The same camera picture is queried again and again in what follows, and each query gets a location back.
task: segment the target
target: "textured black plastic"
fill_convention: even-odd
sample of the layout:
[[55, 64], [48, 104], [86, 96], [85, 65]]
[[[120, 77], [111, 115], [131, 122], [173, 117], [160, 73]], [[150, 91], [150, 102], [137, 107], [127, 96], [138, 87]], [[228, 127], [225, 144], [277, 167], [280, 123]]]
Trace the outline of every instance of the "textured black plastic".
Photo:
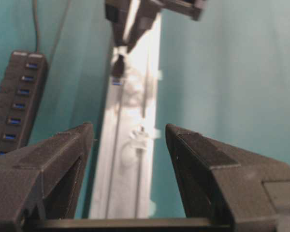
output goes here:
[[11, 54], [0, 84], [0, 154], [27, 144], [46, 75], [44, 55], [23, 51]]

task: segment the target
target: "teal fabric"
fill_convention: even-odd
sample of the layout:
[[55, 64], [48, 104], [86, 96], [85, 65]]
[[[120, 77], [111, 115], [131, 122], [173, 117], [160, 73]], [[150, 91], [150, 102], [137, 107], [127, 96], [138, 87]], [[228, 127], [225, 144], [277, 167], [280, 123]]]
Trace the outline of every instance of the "teal fabric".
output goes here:
[[[84, 121], [99, 135], [111, 52], [103, 1], [38, 1], [41, 52], [52, 59], [30, 144]], [[0, 1], [0, 81], [13, 50], [33, 51], [31, 0]], [[89, 158], [76, 217], [90, 204], [97, 145]]]
[[[207, 2], [201, 22], [163, 11], [157, 128], [174, 123], [290, 164], [290, 0]], [[39, 0], [38, 15], [53, 62], [30, 143], [84, 121], [99, 138], [111, 52], [103, 0]], [[31, 0], [0, 0], [0, 80], [13, 50], [34, 47]], [[77, 218], [87, 216], [97, 150]], [[164, 138], [151, 200], [152, 217], [184, 216]]]
[[[290, 0], [207, 3], [200, 22], [163, 11], [157, 127], [174, 123], [290, 164]], [[164, 138], [153, 165], [153, 217], [183, 217]]]

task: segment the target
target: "cable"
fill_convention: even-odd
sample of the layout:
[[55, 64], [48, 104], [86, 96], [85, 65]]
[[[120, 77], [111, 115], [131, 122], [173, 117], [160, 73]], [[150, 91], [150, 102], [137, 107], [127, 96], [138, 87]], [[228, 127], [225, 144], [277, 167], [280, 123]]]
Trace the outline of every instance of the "cable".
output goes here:
[[40, 30], [38, 24], [38, 16], [37, 16], [37, 0], [32, 0], [32, 16], [34, 22], [34, 29], [35, 29], [35, 52], [39, 52], [40, 50]]

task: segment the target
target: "blue usb port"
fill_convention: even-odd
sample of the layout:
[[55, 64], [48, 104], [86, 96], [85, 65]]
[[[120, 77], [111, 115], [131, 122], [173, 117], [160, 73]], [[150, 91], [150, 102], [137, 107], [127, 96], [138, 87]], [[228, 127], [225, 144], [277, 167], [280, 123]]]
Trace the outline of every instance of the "blue usb port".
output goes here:
[[29, 95], [30, 90], [29, 89], [19, 89], [18, 94], [20, 95]]
[[14, 135], [14, 134], [4, 134], [3, 135], [3, 139], [9, 140], [9, 141], [13, 141], [13, 140], [16, 139], [16, 135]]
[[20, 123], [21, 123], [21, 119], [19, 118], [9, 118], [8, 120], [8, 124], [20, 125]]
[[13, 108], [17, 110], [24, 110], [25, 109], [25, 104], [20, 104], [20, 103], [14, 103]]
[[35, 63], [27, 63], [26, 68], [28, 69], [38, 69], [38, 65]]
[[33, 76], [22, 76], [21, 80], [26, 82], [33, 82]]

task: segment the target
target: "black plastic part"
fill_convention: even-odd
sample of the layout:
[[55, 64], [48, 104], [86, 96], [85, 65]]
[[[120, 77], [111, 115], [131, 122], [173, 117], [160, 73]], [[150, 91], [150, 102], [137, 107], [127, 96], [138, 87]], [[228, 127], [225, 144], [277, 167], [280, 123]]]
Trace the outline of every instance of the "black plastic part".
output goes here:
[[0, 84], [0, 154], [27, 144], [46, 76], [44, 55], [23, 51], [11, 54]]
[[207, 218], [27, 220], [24, 232], [231, 232]]
[[0, 232], [23, 232], [30, 219], [73, 218], [92, 142], [84, 123], [0, 155]]

